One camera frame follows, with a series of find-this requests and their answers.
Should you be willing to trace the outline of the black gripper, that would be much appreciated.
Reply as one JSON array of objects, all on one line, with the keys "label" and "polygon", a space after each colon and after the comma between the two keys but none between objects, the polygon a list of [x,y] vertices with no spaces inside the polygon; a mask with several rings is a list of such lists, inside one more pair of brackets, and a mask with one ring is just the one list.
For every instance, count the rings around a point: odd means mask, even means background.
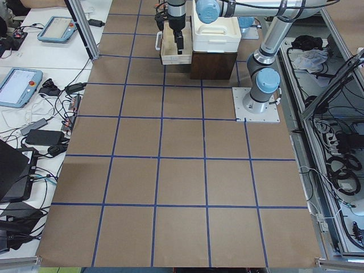
[{"label": "black gripper", "polygon": [[174,42],[176,43],[177,46],[178,55],[181,55],[184,49],[184,37],[182,32],[184,27],[185,27],[184,24],[183,25],[170,24],[170,28],[173,30]]}]

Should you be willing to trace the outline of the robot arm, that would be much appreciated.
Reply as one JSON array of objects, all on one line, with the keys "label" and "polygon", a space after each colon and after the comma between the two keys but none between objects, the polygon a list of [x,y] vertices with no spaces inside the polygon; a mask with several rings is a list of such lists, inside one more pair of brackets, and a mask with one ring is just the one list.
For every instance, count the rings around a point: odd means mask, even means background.
[{"label": "robot arm", "polygon": [[247,59],[252,81],[250,92],[242,100],[247,111],[264,113],[279,87],[280,76],[271,66],[293,22],[312,16],[325,5],[326,1],[196,1],[196,13],[205,24],[215,22],[219,17],[273,17],[259,48]]},{"label": "robot arm", "polygon": [[177,46],[177,54],[181,55],[184,49],[184,38],[182,30],[185,27],[186,16],[185,0],[168,0],[167,1],[167,19],[169,27],[173,31],[174,41]]}]

